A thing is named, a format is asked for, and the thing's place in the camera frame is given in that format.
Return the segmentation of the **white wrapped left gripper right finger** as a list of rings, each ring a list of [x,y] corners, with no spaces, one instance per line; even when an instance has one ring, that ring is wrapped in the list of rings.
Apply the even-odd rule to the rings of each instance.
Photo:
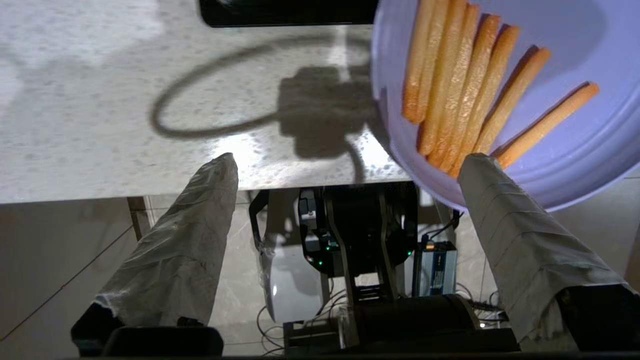
[[[624,350],[627,283],[506,175],[468,155],[458,178],[524,351]]]

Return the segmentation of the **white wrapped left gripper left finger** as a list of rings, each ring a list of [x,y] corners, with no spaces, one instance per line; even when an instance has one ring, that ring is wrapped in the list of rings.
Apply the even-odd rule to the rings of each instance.
[[[203,164],[96,294],[96,305],[126,326],[175,326],[182,318],[208,324],[238,184],[232,153]]]

